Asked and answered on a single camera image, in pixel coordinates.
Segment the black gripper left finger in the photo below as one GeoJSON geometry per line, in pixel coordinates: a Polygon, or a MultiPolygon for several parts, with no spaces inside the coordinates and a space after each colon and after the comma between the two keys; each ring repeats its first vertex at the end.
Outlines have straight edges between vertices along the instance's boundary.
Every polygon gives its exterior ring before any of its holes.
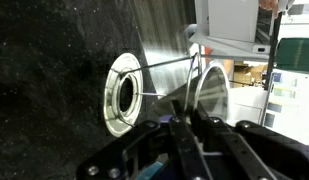
{"type": "Polygon", "coordinates": [[[127,134],[84,160],[77,168],[78,180],[132,180],[160,154],[169,160],[152,180],[212,180],[183,108],[172,100],[167,122],[146,120],[127,134]]]}

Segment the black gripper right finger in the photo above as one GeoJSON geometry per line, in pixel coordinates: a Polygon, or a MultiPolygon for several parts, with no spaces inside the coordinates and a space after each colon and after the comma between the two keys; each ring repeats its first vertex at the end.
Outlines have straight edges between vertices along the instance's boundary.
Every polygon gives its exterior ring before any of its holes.
{"type": "Polygon", "coordinates": [[[245,179],[309,180],[309,145],[247,120],[231,127],[201,104],[191,123],[203,150],[233,160],[245,179]]]}

